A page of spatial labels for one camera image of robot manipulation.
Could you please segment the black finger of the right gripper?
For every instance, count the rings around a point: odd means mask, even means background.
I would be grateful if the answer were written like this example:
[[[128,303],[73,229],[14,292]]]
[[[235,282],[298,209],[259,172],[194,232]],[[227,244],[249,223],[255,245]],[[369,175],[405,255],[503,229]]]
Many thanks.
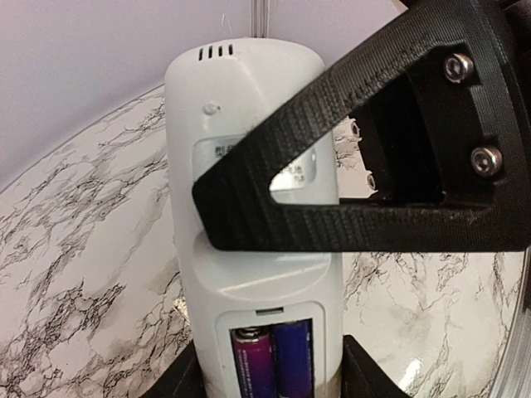
[[[395,79],[348,117],[369,172],[370,201],[399,206],[444,201],[440,168],[408,77]]]
[[[308,83],[193,184],[214,247],[407,252],[397,248],[397,231],[419,214],[369,200],[369,172],[348,117],[428,49],[430,40],[413,37],[402,15]]]

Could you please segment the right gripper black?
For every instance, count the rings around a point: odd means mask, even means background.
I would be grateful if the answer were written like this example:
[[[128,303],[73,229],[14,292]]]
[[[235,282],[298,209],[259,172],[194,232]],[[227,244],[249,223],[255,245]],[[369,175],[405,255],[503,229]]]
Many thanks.
[[[430,40],[397,82],[400,251],[530,244],[530,4],[410,1]]]

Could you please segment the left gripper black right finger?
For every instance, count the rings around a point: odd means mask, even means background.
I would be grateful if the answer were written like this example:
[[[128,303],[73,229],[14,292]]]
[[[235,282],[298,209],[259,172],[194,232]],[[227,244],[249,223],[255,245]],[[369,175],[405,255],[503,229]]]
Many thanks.
[[[408,398],[352,335],[343,336],[343,398]]]

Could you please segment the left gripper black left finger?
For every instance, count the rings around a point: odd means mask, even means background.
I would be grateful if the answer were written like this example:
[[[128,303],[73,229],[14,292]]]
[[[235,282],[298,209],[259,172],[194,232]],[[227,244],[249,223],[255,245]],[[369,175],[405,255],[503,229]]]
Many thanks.
[[[191,341],[143,398],[206,398],[202,370]]]

